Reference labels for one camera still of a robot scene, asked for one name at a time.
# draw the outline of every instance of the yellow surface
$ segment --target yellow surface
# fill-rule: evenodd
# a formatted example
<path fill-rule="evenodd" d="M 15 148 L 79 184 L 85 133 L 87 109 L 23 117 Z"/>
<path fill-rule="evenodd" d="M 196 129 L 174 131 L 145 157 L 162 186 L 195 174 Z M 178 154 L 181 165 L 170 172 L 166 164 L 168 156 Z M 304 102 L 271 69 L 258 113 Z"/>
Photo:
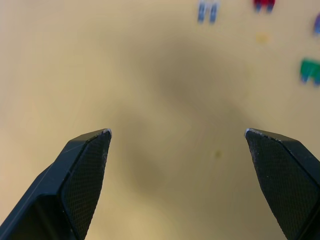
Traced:
<path fill-rule="evenodd" d="M 320 157 L 318 0 L 0 3 L 0 222 L 80 134 L 111 128 L 87 240 L 284 240 L 259 188 L 246 128 Z"/>

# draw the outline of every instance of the green fuse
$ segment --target green fuse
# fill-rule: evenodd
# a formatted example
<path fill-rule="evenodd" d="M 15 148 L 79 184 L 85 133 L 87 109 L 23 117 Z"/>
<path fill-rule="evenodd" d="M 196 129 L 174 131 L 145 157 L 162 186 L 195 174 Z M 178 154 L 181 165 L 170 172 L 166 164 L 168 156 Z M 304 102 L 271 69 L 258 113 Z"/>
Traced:
<path fill-rule="evenodd" d="M 303 59 L 301 63 L 301 80 L 306 83 L 309 78 L 314 78 L 314 84 L 320 86 L 320 61 Z"/>

